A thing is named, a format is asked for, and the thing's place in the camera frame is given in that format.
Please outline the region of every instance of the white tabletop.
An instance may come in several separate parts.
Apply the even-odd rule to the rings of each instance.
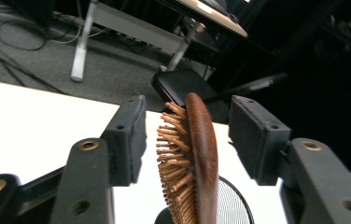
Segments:
[[[104,104],[0,83],[0,174],[17,175],[22,184],[65,165],[71,146],[99,137],[117,111]],[[156,129],[160,115],[147,112],[147,150],[138,183],[114,188],[117,224],[154,223],[165,207],[156,163]],[[255,222],[287,223],[276,187],[250,180],[228,144],[228,126],[214,124],[219,174],[246,198]]]

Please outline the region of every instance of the gray carpet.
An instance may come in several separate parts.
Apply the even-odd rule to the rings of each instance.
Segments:
[[[0,16],[0,24],[3,21],[4,18]],[[36,48],[43,40],[40,35],[10,24],[1,27],[0,36],[11,45],[28,49]],[[23,68],[69,95],[119,105],[129,97],[143,94],[147,97],[147,109],[160,111],[163,101],[151,87],[150,80],[160,65],[169,62],[170,56],[152,47],[133,46],[135,43],[132,40],[125,42],[125,38],[119,35],[108,36],[90,38],[85,77],[81,83],[70,79],[77,41],[57,44],[48,40],[42,49],[35,51],[14,49],[0,41],[0,50]],[[201,64],[188,60],[178,66],[178,69],[182,68],[191,68],[200,73],[204,70]],[[27,87],[48,91],[45,86],[20,72],[16,74]],[[0,82],[18,85],[1,64]]]

